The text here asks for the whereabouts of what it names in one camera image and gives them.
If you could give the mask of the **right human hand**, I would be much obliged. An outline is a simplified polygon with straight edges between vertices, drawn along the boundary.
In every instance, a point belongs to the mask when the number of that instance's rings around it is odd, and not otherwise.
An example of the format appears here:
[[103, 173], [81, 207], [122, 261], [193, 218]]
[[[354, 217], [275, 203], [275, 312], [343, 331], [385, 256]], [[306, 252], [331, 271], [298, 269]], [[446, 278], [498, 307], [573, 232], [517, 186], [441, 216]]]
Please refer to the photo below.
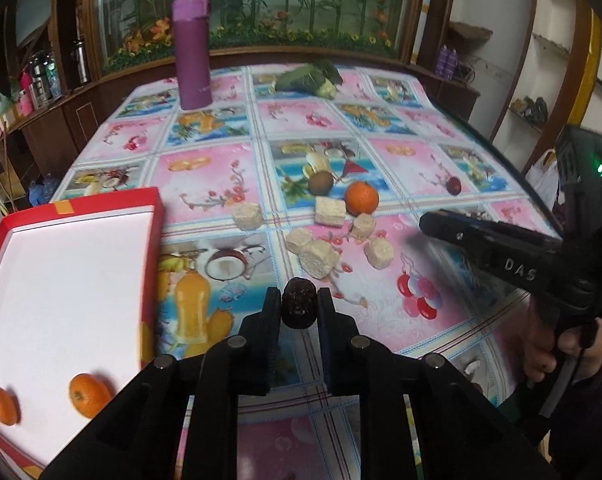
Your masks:
[[557, 367], [556, 352], [577, 358], [582, 354], [581, 365], [575, 374], [575, 380], [593, 378], [602, 370], [602, 319], [596, 318], [595, 340], [586, 350], [580, 346], [581, 331], [569, 328], [560, 336], [540, 316], [540, 304], [530, 298], [526, 310], [525, 330], [523, 332], [523, 370], [532, 382], [543, 382], [544, 378]]

